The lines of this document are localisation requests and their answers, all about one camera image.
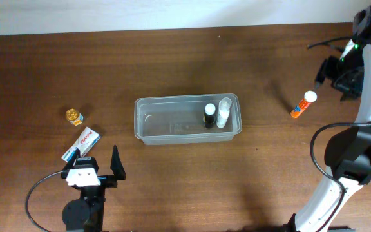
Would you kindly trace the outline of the dark bottle white cap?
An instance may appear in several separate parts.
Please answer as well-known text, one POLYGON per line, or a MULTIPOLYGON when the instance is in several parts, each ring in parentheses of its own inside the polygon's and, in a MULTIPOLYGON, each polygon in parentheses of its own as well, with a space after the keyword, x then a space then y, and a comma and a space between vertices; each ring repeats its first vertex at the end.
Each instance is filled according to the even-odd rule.
POLYGON ((204 126, 212 128, 215 124, 216 106, 212 103, 206 104, 204 108, 204 126))

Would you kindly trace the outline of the orange tube white cap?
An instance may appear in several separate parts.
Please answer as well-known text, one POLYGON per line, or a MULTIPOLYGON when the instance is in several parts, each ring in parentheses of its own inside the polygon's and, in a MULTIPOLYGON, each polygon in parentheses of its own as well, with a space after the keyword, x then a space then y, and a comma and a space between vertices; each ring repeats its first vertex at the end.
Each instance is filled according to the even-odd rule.
POLYGON ((297 119, 317 98, 318 96, 314 91, 309 90, 305 92, 302 100, 291 111, 290 116, 297 119))

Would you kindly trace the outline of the white spray bottle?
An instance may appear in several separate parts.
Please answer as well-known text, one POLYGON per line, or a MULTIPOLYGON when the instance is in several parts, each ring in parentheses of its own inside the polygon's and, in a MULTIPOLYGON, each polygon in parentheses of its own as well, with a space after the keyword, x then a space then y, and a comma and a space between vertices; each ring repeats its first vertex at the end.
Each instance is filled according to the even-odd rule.
POLYGON ((216 125, 218 128, 224 128, 230 115, 232 100, 224 97, 218 105, 218 113, 216 118, 216 125))

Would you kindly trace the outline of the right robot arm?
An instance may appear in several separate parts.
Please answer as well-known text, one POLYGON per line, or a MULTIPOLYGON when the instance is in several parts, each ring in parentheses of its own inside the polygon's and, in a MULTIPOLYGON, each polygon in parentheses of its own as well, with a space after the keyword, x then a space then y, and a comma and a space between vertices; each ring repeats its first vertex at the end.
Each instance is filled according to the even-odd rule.
POLYGON ((338 122, 318 129, 310 141, 313 164, 323 174, 309 202, 282 231, 330 231, 330 225, 350 197, 371 181, 371 5, 353 20, 341 57, 325 59, 315 78, 342 92, 342 99, 359 99, 354 122, 338 122))

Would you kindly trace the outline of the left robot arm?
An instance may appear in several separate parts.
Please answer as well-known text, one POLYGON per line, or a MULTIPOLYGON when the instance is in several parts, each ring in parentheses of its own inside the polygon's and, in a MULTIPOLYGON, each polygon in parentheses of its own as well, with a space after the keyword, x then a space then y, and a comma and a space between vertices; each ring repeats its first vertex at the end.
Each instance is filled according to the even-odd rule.
POLYGON ((61 178, 80 192, 79 198, 67 203, 62 211, 67 231, 103 230, 106 190, 126 179, 117 146, 113 147, 110 169, 111 175, 99 175, 95 158, 82 157, 80 150, 73 152, 61 173, 61 178))

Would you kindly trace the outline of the white Panadol medicine box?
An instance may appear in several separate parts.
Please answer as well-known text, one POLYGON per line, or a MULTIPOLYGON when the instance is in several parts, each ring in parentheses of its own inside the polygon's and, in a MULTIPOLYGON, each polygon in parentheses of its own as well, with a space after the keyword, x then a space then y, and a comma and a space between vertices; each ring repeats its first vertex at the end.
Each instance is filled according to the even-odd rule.
POLYGON ((100 138, 101 136, 96 131, 89 127, 85 127, 78 139, 66 150, 61 159, 65 162, 69 162, 76 150, 80 151, 80 157, 85 157, 100 138))

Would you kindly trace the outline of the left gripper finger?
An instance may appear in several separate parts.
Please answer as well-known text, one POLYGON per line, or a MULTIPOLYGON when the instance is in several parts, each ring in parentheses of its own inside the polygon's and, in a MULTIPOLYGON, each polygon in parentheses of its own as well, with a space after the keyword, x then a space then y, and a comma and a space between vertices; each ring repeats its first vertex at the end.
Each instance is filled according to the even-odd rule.
POLYGON ((73 151, 69 152, 69 154, 66 158, 67 164, 65 165, 63 170, 72 169, 72 167, 75 164, 75 161, 80 157, 81 157, 81 153, 80 153, 79 148, 75 148, 73 151))
POLYGON ((119 151, 116 145, 113 146, 110 169, 117 180, 126 179, 126 172, 120 160, 119 151))

